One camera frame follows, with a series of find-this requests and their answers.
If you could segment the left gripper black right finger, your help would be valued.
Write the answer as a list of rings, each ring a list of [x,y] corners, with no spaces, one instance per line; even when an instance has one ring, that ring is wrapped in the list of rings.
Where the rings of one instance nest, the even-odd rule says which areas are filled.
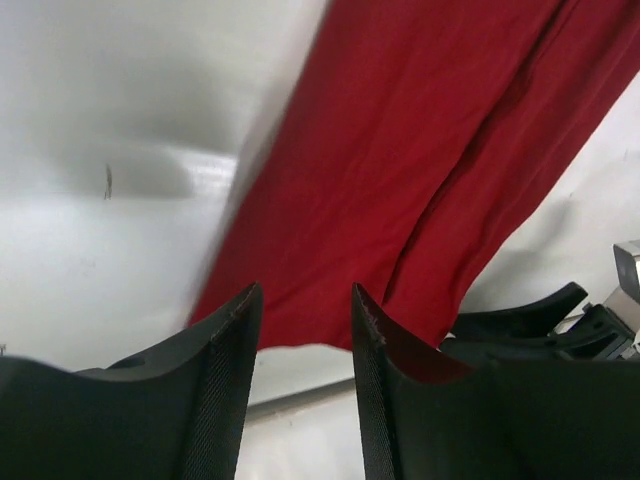
[[[473,368],[352,290],[352,339],[369,479],[635,479],[633,361],[492,360]]]

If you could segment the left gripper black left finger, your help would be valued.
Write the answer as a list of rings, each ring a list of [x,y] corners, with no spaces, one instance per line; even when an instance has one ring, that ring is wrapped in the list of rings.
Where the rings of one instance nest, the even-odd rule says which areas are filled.
[[[261,327],[253,284],[110,367],[1,360],[5,479],[231,479]]]

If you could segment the dark red t-shirt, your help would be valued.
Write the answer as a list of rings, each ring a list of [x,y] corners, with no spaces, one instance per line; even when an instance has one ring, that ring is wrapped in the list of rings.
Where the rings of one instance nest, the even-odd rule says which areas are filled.
[[[349,348],[351,287],[439,343],[639,69],[635,1],[334,1],[190,322]]]

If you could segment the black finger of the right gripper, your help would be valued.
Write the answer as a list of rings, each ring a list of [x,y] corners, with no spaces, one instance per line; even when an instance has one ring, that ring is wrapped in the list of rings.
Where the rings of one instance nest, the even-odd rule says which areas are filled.
[[[463,363],[490,360],[616,360],[634,334],[602,304],[587,305],[567,331],[556,327],[587,297],[570,282],[536,302],[496,311],[461,313],[439,346]]]

